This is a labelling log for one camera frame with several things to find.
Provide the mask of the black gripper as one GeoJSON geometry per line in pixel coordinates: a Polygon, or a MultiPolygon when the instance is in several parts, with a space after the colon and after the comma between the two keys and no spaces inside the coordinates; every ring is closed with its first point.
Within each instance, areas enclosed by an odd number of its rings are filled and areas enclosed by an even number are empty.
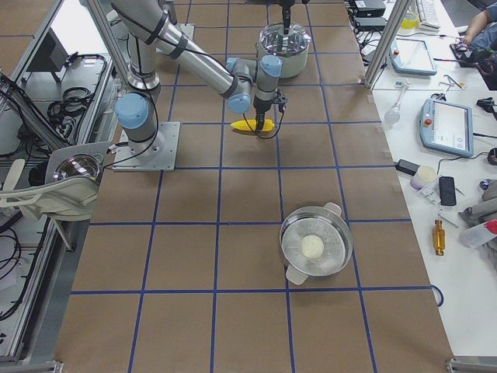
{"type": "Polygon", "coordinates": [[[291,24],[291,6],[282,6],[282,19],[283,19],[283,33],[288,34],[290,32],[291,24]]]}
{"type": "Polygon", "coordinates": [[[273,105],[273,97],[259,97],[254,96],[253,106],[255,108],[255,121],[256,121],[256,132],[262,132],[265,125],[266,115],[265,113],[271,109],[273,105]]]}

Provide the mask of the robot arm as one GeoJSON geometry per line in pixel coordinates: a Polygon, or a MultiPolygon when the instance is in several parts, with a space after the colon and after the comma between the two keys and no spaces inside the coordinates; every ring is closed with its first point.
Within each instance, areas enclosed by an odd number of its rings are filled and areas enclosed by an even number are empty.
{"type": "Polygon", "coordinates": [[[160,50],[226,99],[232,113],[244,116],[253,107],[255,119],[247,120],[245,126],[258,137],[267,130],[266,113],[274,105],[285,111],[287,98],[278,89],[283,62],[277,56],[228,58],[222,65],[178,28],[163,1],[112,1],[110,6],[131,39],[127,81],[134,89],[159,86],[155,55],[160,50]]]}
{"type": "Polygon", "coordinates": [[[291,24],[291,7],[296,3],[295,0],[278,0],[277,4],[281,7],[283,21],[283,34],[286,36],[290,32],[291,24]]]}

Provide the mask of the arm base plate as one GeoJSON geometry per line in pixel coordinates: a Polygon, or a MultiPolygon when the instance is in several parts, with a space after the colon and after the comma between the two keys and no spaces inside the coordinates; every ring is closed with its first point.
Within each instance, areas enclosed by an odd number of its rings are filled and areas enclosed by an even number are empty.
{"type": "Polygon", "coordinates": [[[116,149],[110,168],[117,172],[173,171],[180,127],[181,123],[177,121],[161,121],[154,142],[143,144],[129,142],[125,130],[122,130],[120,142],[127,144],[116,149]]]}

